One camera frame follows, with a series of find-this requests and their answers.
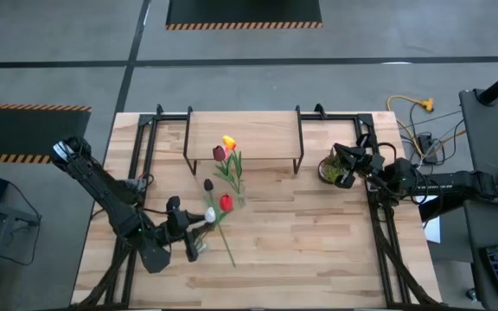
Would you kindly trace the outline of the maroon tulip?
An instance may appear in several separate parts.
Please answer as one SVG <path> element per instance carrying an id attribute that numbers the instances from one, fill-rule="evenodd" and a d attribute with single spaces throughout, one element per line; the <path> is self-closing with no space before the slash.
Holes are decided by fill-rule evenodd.
<path id="1" fill-rule="evenodd" d="M 222 179 L 223 181 L 225 181 L 228 185 L 230 185 L 232 187 L 232 185 L 230 184 L 230 182 L 228 181 L 228 179 L 225 175 L 226 169 L 225 169 L 225 164 L 223 161 L 226 159 L 226 151 L 224 149 L 224 146 L 216 146 L 213 149 L 213 156 L 214 156 L 214 160 L 216 162 L 218 162 L 218 165 L 215 166 L 218 169 L 218 171 L 216 173 L 214 173 L 214 175 L 216 177 L 219 177 L 220 179 Z"/>

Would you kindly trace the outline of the wide conical glass vase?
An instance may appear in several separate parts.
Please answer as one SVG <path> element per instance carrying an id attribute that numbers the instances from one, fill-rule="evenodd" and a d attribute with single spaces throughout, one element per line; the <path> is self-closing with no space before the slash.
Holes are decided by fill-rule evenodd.
<path id="1" fill-rule="evenodd" d="M 208 248 L 207 243 L 205 242 L 206 236 L 212 231 L 212 229 L 197 229 L 194 232 L 195 237 L 195 248 L 199 254 L 205 252 Z"/>

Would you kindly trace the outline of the white paper sheet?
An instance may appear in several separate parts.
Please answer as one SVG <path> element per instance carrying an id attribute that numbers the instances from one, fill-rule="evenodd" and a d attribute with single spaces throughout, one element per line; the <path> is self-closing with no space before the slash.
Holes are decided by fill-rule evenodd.
<path id="1" fill-rule="evenodd" d="M 441 243 L 441 225 L 439 217 L 425 221 L 423 223 L 423 229 L 425 238 L 428 242 L 435 244 Z"/>

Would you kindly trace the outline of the wooden shelf black legs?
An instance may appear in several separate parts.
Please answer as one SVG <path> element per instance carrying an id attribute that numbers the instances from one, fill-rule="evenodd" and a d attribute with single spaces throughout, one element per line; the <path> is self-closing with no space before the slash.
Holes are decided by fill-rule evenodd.
<path id="1" fill-rule="evenodd" d="M 302 114 L 293 111 L 188 112 L 183 156 L 192 173 L 198 161 L 214 159 L 212 148 L 230 136 L 245 160 L 292 160 L 295 173 L 304 157 Z"/>

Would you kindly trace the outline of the black metal table frame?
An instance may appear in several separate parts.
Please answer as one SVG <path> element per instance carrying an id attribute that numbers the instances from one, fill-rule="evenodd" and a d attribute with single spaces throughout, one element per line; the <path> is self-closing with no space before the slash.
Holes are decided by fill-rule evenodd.
<path id="1" fill-rule="evenodd" d="M 131 257 L 102 303 L 120 309 L 272 309 L 383 308 L 401 301 L 401 279 L 374 241 L 365 184 L 340 189 L 317 174 L 333 144 L 352 145 L 365 132 L 377 136 L 388 162 L 401 155 L 393 114 L 301 114 L 304 157 L 297 173 L 292 160 L 242 158 L 247 205 L 236 206 L 221 224 L 236 268 L 216 230 L 195 262 L 183 244 L 175 244 L 169 266 L 158 274 Z M 105 169 L 119 179 L 150 170 L 146 205 L 156 222 L 173 195 L 183 209 L 205 211 L 206 179 L 215 196 L 233 192 L 214 175 L 214 160 L 198 161 L 192 173 L 183 156 L 187 119 L 187 112 L 120 113 L 112 126 Z"/>

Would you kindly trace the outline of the dark purple tulip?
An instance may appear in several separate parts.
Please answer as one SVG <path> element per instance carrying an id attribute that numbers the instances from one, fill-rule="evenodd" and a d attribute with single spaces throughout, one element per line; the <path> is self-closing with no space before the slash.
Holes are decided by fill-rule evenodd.
<path id="1" fill-rule="evenodd" d="M 221 224 L 220 224 L 221 221 L 224 219 L 226 212 L 224 212 L 220 207 L 218 207 L 218 205 L 214 201 L 214 184 L 211 182 L 210 179 L 206 179 L 203 182 L 203 187 L 205 190 L 205 200 L 207 203 L 207 209 L 209 207 L 213 207 L 215 212 L 216 212 L 216 215 L 217 215 L 217 221 L 214 225 L 214 229 L 217 229 L 219 231 L 220 237 L 221 237 L 221 239 L 226 247 L 227 254 L 229 256 L 231 264 L 234 268 L 236 268 L 236 263 L 235 263 L 235 260 L 233 258 L 233 254 L 231 252 L 231 249 L 230 249 L 229 244 L 227 242 L 226 236 L 225 236 L 225 234 L 222 230 Z"/>

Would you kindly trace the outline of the black power strip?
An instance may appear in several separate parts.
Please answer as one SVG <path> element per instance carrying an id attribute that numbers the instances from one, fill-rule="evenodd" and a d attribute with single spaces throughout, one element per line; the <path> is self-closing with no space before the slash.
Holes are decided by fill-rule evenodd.
<path id="1" fill-rule="evenodd" d="M 427 165 L 437 165 L 438 158 L 435 153 L 437 139 L 434 138 L 432 134 L 419 134 L 418 146 L 424 156 L 422 163 Z"/>

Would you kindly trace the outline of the black hazard striped floor mat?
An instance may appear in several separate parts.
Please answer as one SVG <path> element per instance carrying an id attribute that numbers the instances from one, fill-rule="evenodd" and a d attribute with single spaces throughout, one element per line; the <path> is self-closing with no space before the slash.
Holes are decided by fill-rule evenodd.
<path id="1" fill-rule="evenodd" d="M 169 0 L 169 31 L 319 29 L 319 0 Z"/>
<path id="2" fill-rule="evenodd" d="M 51 162 L 56 143 L 85 135 L 91 113 L 85 105 L 0 104 L 0 162 Z"/>

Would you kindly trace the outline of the succulent plant black bowl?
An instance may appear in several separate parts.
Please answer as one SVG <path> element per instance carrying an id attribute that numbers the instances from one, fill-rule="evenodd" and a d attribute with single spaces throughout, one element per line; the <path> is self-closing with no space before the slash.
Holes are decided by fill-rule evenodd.
<path id="1" fill-rule="evenodd" d="M 329 154 L 320 161 L 317 171 L 320 180 L 327 184 L 334 184 L 339 176 L 346 174 L 346 169 L 342 166 L 334 149 L 331 149 Z"/>

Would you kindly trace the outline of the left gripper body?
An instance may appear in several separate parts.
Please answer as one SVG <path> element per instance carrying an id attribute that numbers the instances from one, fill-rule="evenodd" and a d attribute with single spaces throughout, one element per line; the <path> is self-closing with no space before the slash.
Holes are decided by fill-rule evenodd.
<path id="1" fill-rule="evenodd" d="M 190 225 L 188 214 L 180 209 L 180 198 L 171 196 L 166 203 L 167 212 L 167 233 L 166 240 L 168 244 L 182 240 L 185 244 L 193 244 L 194 237 L 188 232 Z"/>

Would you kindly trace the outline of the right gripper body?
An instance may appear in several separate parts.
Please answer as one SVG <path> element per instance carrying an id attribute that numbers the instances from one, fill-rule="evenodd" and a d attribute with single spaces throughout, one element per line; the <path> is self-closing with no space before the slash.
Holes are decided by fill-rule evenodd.
<path id="1" fill-rule="evenodd" d="M 383 169 L 385 158 L 379 153 L 379 144 L 375 134 L 363 134 L 357 139 L 357 146 L 349 149 L 351 166 L 348 181 L 353 184 L 358 175 L 365 181 L 375 183 Z"/>

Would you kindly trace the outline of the white tulip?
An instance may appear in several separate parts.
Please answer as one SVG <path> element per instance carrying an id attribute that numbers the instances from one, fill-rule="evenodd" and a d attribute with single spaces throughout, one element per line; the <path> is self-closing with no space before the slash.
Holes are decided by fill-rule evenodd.
<path id="1" fill-rule="evenodd" d="M 205 212 L 205 221 L 205 228 L 199 239 L 200 245 L 204 244 L 204 238 L 214 229 L 214 225 L 217 221 L 217 215 L 213 207 L 209 207 Z"/>

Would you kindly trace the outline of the grey side desk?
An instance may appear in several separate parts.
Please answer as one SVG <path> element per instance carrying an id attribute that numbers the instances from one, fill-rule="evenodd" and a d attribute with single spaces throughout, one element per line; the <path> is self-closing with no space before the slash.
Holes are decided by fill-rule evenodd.
<path id="1" fill-rule="evenodd" d="M 498 100 L 485 106 L 472 91 L 459 93 L 467 130 L 473 167 L 498 176 Z M 478 300 L 484 308 L 498 311 L 498 289 L 481 250 L 498 246 L 498 200 L 466 200 L 463 210 L 467 219 L 473 257 L 472 275 Z"/>

